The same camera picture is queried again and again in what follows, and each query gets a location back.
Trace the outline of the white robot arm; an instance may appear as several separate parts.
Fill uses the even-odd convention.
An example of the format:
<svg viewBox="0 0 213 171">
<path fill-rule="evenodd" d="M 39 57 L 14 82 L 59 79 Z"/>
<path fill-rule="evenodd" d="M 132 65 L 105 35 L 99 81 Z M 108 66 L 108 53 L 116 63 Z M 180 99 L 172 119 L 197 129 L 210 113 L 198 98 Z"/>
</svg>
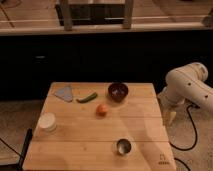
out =
<svg viewBox="0 0 213 171">
<path fill-rule="evenodd" d="M 175 108 L 185 100 L 213 114 L 213 88 L 205 84 L 207 78 L 208 70 L 199 62 L 172 69 L 166 74 L 166 86 L 157 95 L 165 126 L 172 123 Z"/>
</svg>

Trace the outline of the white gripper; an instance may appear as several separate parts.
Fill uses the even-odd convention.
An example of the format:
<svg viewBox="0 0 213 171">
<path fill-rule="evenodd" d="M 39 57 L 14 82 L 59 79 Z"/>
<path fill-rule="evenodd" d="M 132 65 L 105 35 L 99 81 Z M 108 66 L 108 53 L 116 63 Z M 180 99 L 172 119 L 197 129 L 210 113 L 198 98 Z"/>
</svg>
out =
<svg viewBox="0 0 213 171">
<path fill-rule="evenodd" d="M 177 112 L 173 111 L 176 107 L 183 104 L 185 98 L 170 87 L 165 87 L 158 95 L 157 99 L 163 115 L 167 116 L 166 125 L 170 126 L 176 117 Z"/>
</svg>

